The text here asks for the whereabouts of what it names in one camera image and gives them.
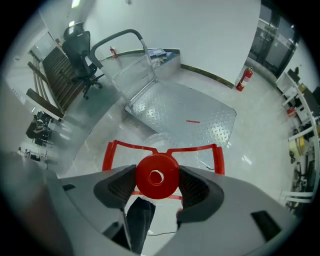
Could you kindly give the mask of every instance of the red ring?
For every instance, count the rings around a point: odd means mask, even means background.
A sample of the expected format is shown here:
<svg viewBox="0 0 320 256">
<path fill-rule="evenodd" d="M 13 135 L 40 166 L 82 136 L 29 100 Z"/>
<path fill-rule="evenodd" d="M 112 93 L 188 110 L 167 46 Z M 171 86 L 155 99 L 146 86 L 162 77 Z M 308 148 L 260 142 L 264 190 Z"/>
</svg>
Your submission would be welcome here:
<svg viewBox="0 0 320 256">
<path fill-rule="evenodd" d="M 154 183 L 150 174 L 158 170 L 163 174 L 163 181 Z M 179 185 L 179 164 L 165 154 L 155 153 L 141 160 L 136 167 L 136 185 L 148 198 L 164 199 L 171 196 Z"/>
</svg>

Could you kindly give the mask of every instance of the person's leg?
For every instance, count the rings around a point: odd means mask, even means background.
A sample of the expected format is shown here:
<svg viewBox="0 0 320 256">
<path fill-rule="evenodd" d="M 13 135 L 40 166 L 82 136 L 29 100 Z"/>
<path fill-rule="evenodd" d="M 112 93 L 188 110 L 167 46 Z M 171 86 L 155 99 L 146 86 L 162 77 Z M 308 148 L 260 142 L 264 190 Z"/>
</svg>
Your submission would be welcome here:
<svg viewBox="0 0 320 256">
<path fill-rule="evenodd" d="M 127 212 L 131 248 L 136 254 L 140 255 L 142 252 L 155 211 L 156 206 L 153 203 L 138 197 Z"/>
</svg>

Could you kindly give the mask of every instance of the cart handle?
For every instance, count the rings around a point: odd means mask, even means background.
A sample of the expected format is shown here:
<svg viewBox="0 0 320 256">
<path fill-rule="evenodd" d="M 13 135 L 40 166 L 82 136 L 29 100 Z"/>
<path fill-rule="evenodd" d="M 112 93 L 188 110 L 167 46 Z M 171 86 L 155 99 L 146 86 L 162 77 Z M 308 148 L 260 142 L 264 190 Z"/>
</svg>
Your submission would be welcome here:
<svg viewBox="0 0 320 256">
<path fill-rule="evenodd" d="M 92 49 L 91 49 L 91 51 L 90 51 L 90 60 L 91 60 L 99 69 L 102 68 L 103 65 L 102 65 L 102 64 L 100 63 L 100 61 L 97 59 L 96 54 L 95 54 L 95 53 L 96 53 L 96 49 L 97 49 L 98 47 L 102 46 L 103 44 L 111 41 L 112 39 L 115 39 L 115 38 L 120 37 L 120 36 L 122 36 L 122 35 L 125 35 L 125 34 L 127 34 L 127 33 L 133 33 L 133 34 L 135 34 L 135 35 L 138 37 L 138 39 L 139 39 L 140 41 L 142 40 L 141 34 L 140 34 L 138 31 L 134 30 L 134 29 L 126 29 L 126 30 L 120 31 L 120 32 L 115 33 L 115 34 L 113 34 L 113 35 L 110 35 L 110 36 L 108 36 L 107 38 L 105 38 L 105 39 L 101 40 L 100 42 L 96 43 L 96 44 L 92 47 Z"/>
</svg>

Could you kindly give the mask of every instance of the red fire extinguisher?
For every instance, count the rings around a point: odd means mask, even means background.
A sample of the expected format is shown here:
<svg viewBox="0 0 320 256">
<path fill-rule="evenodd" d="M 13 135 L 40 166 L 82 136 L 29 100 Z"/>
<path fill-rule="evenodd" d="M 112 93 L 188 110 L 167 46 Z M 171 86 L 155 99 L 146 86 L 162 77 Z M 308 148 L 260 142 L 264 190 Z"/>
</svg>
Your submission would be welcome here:
<svg viewBox="0 0 320 256">
<path fill-rule="evenodd" d="M 115 51 L 115 48 L 113 48 L 112 46 L 110 46 L 110 52 L 112 53 L 114 58 L 118 58 L 118 54 Z"/>
<path fill-rule="evenodd" d="M 252 67 L 248 67 L 244 73 L 243 76 L 241 78 L 241 80 L 239 81 L 239 83 L 237 84 L 237 86 L 235 87 L 238 91 L 242 91 L 246 84 L 249 82 L 250 78 L 252 77 L 252 75 L 254 74 L 253 72 L 253 68 Z"/>
</svg>

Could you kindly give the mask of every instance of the cable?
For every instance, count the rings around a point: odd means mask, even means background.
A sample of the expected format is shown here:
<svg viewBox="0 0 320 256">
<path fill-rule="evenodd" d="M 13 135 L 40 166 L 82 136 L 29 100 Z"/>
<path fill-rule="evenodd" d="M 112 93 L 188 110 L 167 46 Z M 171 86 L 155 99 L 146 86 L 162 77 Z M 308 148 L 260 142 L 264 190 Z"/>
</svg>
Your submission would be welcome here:
<svg viewBox="0 0 320 256">
<path fill-rule="evenodd" d="M 156 237 L 156 236 L 160 236 L 160 235 L 173 234 L 173 233 L 177 233 L 177 231 L 167 232 L 167 233 L 160 233 L 160 234 L 147 234 L 147 236 Z"/>
</svg>

